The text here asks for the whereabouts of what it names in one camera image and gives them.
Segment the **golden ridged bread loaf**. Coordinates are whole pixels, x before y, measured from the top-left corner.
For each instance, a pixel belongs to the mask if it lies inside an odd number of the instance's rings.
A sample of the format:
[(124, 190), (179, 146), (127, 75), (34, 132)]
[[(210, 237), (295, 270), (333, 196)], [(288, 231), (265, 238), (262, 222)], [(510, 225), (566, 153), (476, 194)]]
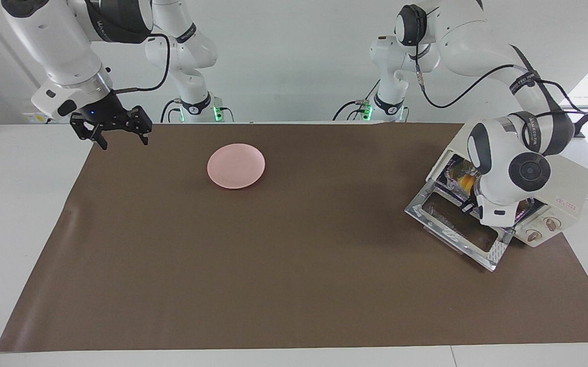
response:
[(467, 195), (471, 195), (475, 187), (476, 179), (478, 179), (477, 174), (466, 173), (457, 179), (457, 183)]

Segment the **aluminium foil baking tray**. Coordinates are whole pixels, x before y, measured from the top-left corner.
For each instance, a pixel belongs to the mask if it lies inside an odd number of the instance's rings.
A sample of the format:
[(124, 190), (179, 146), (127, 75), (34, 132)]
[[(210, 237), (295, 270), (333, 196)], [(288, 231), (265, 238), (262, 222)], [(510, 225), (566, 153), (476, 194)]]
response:
[[(443, 175), (446, 181), (445, 186), (448, 188), (450, 193), (453, 193), (457, 196), (457, 199), (460, 202), (459, 208), (467, 199), (476, 199), (475, 188), (473, 189), (473, 193), (471, 193), (471, 195), (467, 195), (457, 183), (457, 179), (466, 173), (477, 174), (478, 178), (480, 177), (480, 173), (469, 161), (466, 161), (464, 158), (457, 155), (452, 156), (447, 167), (445, 167), (443, 171)], [(543, 206), (543, 202), (540, 202), (540, 200), (537, 200), (536, 198), (526, 198), (525, 200), (519, 202), (516, 209), (514, 224), (519, 225), (522, 221), (524, 221), (525, 218), (529, 218)]]

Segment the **glass oven door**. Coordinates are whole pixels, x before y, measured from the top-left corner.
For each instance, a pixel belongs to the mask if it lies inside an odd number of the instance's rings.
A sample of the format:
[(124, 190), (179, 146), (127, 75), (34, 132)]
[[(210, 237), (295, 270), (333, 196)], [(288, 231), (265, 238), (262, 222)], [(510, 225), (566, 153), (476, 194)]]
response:
[(491, 249), (484, 250), (476, 246), (471, 240), (467, 239), (464, 234), (459, 232), (455, 224), (448, 220), (445, 216), (439, 214), (436, 209), (425, 209), (431, 195), (436, 194), (445, 201), (450, 202), (449, 207), (457, 208), (461, 202), (458, 197), (452, 196), (448, 193), (447, 188), (441, 183), (429, 179), (417, 195), (411, 200), (406, 207), (405, 212), (418, 222), (424, 225), (424, 228), (433, 234), (437, 239), (447, 244), (450, 248), (458, 253), (469, 256), (478, 264), (488, 269), (490, 272), (494, 271), (503, 254), (508, 249), (513, 236), (515, 234), (514, 228), (491, 227), (497, 233), (496, 239), (492, 242)]

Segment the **cream toaster oven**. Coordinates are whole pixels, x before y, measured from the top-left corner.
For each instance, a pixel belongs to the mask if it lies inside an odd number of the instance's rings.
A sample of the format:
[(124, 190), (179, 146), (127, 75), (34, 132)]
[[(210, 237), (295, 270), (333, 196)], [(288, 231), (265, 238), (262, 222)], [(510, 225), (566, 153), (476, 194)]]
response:
[[(433, 179), (445, 186), (446, 181), (443, 171), (454, 155), (461, 156), (464, 160), (471, 163), (467, 153), (469, 133), (470, 128), (465, 127), (455, 135), (454, 139), (452, 139), (443, 151), (438, 162), (433, 166), (432, 171), (427, 176), (426, 182), (429, 179)], [(526, 244), (524, 238), (526, 230), (537, 230), (543, 235), (541, 243), (537, 244), (537, 246), (540, 246), (578, 222), (581, 217), (583, 205), (588, 196), (588, 169), (561, 155), (548, 156), (546, 160), (552, 170), (546, 185), (541, 190), (527, 194), (524, 198), (524, 200), (526, 198), (536, 198), (540, 202), (543, 202), (544, 206), (529, 218), (525, 218), (519, 225), (515, 225), (516, 212), (513, 214), (514, 223), (510, 227), (501, 227), (499, 224), (494, 226), (482, 224), (481, 220), (486, 215), (495, 216), (497, 220), (501, 220), (510, 216), (512, 213), (511, 206), (501, 206), (489, 201), (487, 194), (490, 190), (484, 188), (483, 181), (480, 180), (480, 177), (475, 184), (475, 194), (476, 200), (481, 207), (482, 218), (464, 214), (460, 211), (459, 207), (449, 207), (450, 202), (445, 201), (436, 194), (431, 195), (429, 203), (424, 208), (430, 210), (436, 209), (439, 214), (454, 223), (456, 229), (464, 234), (467, 239), (484, 250), (491, 249), (492, 242), (497, 237), (497, 233), (491, 227), (514, 228), (515, 234), (513, 239), (518, 239), (524, 244)], [(559, 219), (562, 223), (561, 229), (557, 232), (550, 232), (545, 226), (545, 217)]]

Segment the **pink round plate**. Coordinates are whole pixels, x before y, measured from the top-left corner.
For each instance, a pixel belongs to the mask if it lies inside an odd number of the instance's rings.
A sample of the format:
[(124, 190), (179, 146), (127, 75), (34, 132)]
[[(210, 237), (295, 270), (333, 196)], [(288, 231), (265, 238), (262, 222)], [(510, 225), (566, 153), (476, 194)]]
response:
[(206, 171), (212, 182), (226, 190), (242, 190), (257, 183), (266, 169), (259, 149), (249, 144), (228, 144), (209, 158)]

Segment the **brown table mat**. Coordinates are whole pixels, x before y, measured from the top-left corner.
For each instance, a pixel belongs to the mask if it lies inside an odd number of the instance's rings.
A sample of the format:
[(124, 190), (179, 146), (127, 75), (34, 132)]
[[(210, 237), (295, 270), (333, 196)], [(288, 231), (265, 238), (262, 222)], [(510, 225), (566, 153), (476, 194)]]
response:
[[(588, 342), (562, 235), (489, 272), (405, 213), (458, 124), (161, 125), (93, 146), (0, 352)], [(259, 149), (257, 183), (210, 156)]]

